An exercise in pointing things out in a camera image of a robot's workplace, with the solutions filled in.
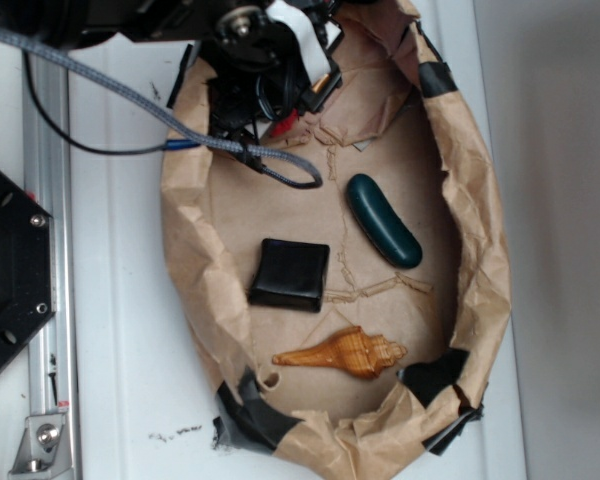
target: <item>screw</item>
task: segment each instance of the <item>screw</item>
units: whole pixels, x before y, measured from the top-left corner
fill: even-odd
[[[51,448],[60,440],[60,430],[50,423],[38,428],[38,442],[47,448]]]
[[[244,38],[249,35],[250,28],[251,20],[249,20],[249,17],[237,17],[231,22],[231,30],[233,30],[233,32],[240,38]]]
[[[42,470],[42,460],[34,458],[27,462],[27,472],[39,472]]]
[[[47,219],[44,217],[44,215],[37,214],[31,217],[30,222],[34,227],[40,228],[47,224]]]

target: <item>conch shell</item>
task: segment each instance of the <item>conch shell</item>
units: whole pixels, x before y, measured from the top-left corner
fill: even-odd
[[[274,355],[272,361],[275,365],[339,368],[356,377],[373,379],[406,353],[402,345],[382,335],[370,337],[357,326],[340,330],[315,347]]]

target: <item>ribbon cable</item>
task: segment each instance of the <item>ribbon cable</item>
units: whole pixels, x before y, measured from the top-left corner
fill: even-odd
[[[313,24],[302,10],[289,5],[284,0],[274,0],[266,11],[269,18],[284,23],[298,39],[302,63],[311,85],[315,85],[325,75],[331,73],[329,60],[316,37]]]

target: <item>blue wire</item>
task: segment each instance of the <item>blue wire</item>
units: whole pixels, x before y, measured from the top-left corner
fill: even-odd
[[[187,148],[196,148],[199,147],[200,144],[193,142],[191,140],[183,139],[172,139],[167,140],[167,143],[164,144],[163,150],[167,152],[175,152],[177,150],[186,150]]]

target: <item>black mount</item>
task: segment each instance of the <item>black mount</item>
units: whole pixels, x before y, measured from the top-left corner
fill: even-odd
[[[0,372],[53,315],[50,227],[0,172]]]

